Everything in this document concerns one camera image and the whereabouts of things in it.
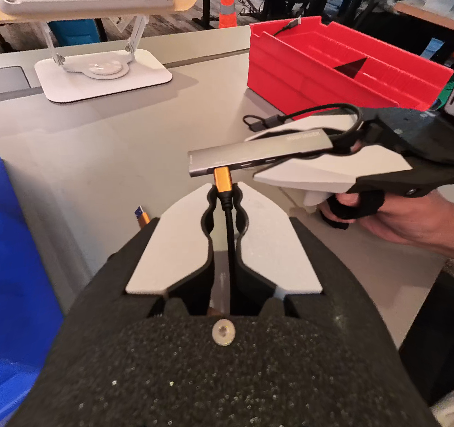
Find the grey desk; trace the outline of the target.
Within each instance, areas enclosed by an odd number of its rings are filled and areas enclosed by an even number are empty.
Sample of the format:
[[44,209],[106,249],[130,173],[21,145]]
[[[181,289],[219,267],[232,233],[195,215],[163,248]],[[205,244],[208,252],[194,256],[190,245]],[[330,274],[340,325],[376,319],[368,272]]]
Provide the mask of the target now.
[[[34,70],[48,50],[1,54],[33,91],[1,101],[0,152],[43,265],[65,314],[108,257],[151,218],[210,182],[190,178],[187,152],[246,139],[247,114],[277,113],[247,89],[250,27],[144,38],[170,83],[57,105]],[[295,216],[352,271],[400,346],[445,259],[383,242],[358,226],[334,230],[303,208],[304,194],[233,173]]]

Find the blue storage bin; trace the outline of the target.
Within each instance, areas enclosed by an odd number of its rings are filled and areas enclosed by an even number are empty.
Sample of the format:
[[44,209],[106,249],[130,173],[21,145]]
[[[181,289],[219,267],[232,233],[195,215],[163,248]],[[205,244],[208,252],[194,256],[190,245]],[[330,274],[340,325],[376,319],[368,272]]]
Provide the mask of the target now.
[[44,366],[63,313],[0,162],[0,425],[6,426]]

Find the orange traffic cone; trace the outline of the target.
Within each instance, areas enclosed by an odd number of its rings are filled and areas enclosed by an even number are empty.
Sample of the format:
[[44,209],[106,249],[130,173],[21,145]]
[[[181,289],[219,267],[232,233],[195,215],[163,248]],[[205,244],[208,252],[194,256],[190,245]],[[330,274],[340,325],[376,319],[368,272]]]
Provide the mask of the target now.
[[235,0],[220,0],[219,29],[237,27]]

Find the person's right hand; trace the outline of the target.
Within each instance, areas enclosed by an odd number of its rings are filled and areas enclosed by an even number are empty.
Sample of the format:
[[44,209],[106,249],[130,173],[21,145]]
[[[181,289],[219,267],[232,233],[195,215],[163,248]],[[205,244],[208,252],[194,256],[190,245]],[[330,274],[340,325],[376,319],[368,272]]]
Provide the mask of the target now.
[[454,204],[437,190],[419,198],[386,194],[376,214],[358,220],[338,218],[327,202],[317,209],[332,221],[358,222],[363,229],[387,242],[422,248],[449,259],[454,257]]

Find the red storage bin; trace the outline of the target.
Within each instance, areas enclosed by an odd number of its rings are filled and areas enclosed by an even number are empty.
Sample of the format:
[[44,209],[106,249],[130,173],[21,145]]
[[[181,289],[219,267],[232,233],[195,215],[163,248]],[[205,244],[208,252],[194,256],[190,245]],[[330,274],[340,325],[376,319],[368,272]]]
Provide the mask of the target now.
[[[279,111],[348,103],[429,109],[453,70],[320,16],[277,37],[288,20],[250,25],[247,86]],[[333,68],[368,57],[354,79]]]

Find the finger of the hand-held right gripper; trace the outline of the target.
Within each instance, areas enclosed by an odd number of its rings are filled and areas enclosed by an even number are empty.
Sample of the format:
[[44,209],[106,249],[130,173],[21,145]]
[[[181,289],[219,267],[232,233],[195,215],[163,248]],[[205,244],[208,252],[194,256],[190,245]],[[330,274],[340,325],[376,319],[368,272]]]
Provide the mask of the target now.
[[398,153],[384,147],[363,147],[352,155],[291,158],[256,172],[253,180],[283,188],[345,193],[355,185],[357,178],[411,169]]
[[355,124],[356,119],[357,117],[354,114],[313,114],[306,118],[294,120],[254,133],[252,136],[245,139],[244,142],[267,138],[286,132],[302,132],[312,129],[325,129],[326,133],[328,133],[328,129],[344,132]]

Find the black bin divider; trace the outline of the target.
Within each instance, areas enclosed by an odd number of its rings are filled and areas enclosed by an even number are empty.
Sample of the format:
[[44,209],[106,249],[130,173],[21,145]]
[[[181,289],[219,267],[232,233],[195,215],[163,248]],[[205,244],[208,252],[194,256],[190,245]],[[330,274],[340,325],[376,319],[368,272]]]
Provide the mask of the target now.
[[333,69],[341,74],[354,79],[355,76],[361,71],[363,65],[368,60],[368,57],[361,58],[356,61],[352,61],[340,66],[336,66]]

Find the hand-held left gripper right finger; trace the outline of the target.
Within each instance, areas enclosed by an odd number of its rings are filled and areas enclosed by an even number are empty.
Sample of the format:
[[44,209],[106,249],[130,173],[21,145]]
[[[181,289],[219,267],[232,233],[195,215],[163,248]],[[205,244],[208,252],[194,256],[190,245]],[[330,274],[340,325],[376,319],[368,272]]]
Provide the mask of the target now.
[[232,315],[258,316],[272,298],[321,294],[322,285],[288,214],[244,182],[232,191],[239,233]]

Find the grey USB hub double plug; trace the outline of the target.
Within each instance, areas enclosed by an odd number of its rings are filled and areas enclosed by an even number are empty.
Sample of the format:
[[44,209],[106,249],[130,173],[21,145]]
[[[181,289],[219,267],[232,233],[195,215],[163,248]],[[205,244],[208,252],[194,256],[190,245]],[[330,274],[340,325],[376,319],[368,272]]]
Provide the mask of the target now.
[[356,116],[356,121],[349,129],[337,135],[328,135],[324,129],[315,128],[189,151],[189,175],[197,177],[213,174],[215,169],[222,167],[236,170],[275,163],[292,156],[315,156],[330,152],[337,142],[349,138],[360,128],[364,110],[350,104],[331,104],[326,108],[350,110]]

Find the blue bag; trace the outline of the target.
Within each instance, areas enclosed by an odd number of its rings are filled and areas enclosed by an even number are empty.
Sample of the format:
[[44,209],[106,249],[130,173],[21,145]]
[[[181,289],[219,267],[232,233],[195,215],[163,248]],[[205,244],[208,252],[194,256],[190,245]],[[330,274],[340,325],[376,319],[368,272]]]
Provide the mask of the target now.
[[99,43],[99,33],[92,19],[51,21],[48,26],[61,47]]

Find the green storage bin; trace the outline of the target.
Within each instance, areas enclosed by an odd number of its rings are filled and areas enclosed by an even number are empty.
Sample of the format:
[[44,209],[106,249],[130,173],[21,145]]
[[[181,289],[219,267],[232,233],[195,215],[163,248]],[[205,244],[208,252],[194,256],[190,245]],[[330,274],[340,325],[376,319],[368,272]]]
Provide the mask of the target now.
[[450,78],[450,80],[448,81],[448,83],[443,88],[443,90],[440,92],[437,100],[434,102],[433,110],[439,110],[446,105],[449,97],[451,96],[453,88],[454,88],[454,77],[452,76]]

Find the white tablet stand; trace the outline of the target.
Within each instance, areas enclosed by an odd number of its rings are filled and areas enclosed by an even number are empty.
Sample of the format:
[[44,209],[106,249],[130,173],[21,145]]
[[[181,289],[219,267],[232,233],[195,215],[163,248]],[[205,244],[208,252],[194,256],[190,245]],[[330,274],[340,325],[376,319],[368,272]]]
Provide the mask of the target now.
[[[166,10],[173,0],[1,0],[1,11],[8,15],[130,11],[136,4]],[[168,83],[172,74],[153,55],[142,49],[135,55],[148,21],[145,15],[136,17],[122,50],[66,57],[57,53],[48,22],[40,22],[50,58],[37,61],[34,69],[46,98],[65,104]]]

